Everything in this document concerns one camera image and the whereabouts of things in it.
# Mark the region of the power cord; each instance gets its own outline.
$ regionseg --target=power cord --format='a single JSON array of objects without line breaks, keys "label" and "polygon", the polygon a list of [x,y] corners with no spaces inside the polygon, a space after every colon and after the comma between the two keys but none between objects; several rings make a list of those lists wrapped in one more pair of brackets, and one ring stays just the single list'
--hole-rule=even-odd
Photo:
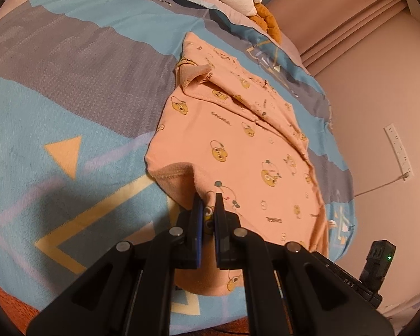
[{"label": "power cord", "polygon": [[354,197],[354,198],[356,198],[356,197],[358,197],[358,196],[361,196],[361,195],[363,195],[363,194],[366,194],[366,193],[372,192],[372,191],[374,191],[375,189],[380,189],[380,188],[386,187],[387,185],[391,185],[392,183],[398,182],[400,179],[406,179],[406,178],[408,178],[408,177],[409,177],[409,173],[408,173],[408,172],[406,172],[406,173],[404,173],[402,176],[399,176],[397,179],[392,180],[392,182],[386,183],[385,185],[380,185],[379,187],[375,187],[375,188],[369,189],[368,191],[365,191],[365,192],[361,192],[361,193],[355,194],[355,197]]},{"label": "power cord", "polygon": [[246,332],[232,332],[232,331],[224,331],[224,330],[220,330],[219,328],[213,327],[212,328],[214,331],[216,332],[222,332],[222,333],[227,333],[229,335],[250,335],[250,333],[246,333]]}]

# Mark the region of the wall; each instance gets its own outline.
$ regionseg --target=wall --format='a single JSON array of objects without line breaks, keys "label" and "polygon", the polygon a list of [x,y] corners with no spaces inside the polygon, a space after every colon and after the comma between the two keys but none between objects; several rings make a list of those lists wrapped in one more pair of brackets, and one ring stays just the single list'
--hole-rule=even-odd
[{"label": "wall", "polygon": [[339,265],[359,277],[374,240],[397,246],[381,311],[420,292],[420,23],[397,14],[316,76],[332,103],[334,134],[356,193],[400,175],[383,128],[394,123],[415,177],[356,199],[359,221]]}]

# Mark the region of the white power strip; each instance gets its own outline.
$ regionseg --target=white power strip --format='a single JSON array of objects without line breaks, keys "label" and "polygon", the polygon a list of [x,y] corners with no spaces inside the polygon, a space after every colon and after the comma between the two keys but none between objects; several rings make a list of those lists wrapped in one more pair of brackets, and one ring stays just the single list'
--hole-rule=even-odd
[{"label": "white power strip", "polygon": [[394,124],[390,124],[384,128],[386,135],[391,141],[392,148],[394,148],[395,155],[397,156],[398,164],[401,169],[401,174],[408,173],[411,178],[414,176],[411,164],[409,162],[408,155],[404,149],[403,143],[401,142],[400,135],[398,135],[397,130],[395,129]]}]

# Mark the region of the curtain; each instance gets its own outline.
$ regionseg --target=curtain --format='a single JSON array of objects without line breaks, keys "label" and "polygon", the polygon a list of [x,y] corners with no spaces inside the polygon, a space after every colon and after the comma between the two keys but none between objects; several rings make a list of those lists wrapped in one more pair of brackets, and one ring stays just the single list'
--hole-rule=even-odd
[{"label": "curtain", "polygon": [[316,75],[407,7],[406,0],[272,0],[267,7]]}]

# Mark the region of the blue blanket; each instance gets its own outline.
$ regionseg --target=blue blanket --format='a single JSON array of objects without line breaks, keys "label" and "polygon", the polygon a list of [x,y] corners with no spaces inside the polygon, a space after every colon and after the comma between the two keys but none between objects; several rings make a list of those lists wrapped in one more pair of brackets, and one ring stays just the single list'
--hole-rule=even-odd
[{"label": "blue blanket", "polygon": [[[146,175],[187,32],[267,79],[309,139],[342,256],[356,219],[350,172],[310,75],[264,35],[196,0],[30,0],[0,20],[0,286],[41,310],[121,239],[179,211]],[[246,315],[244,292],[176,290],[171,334]]]}]

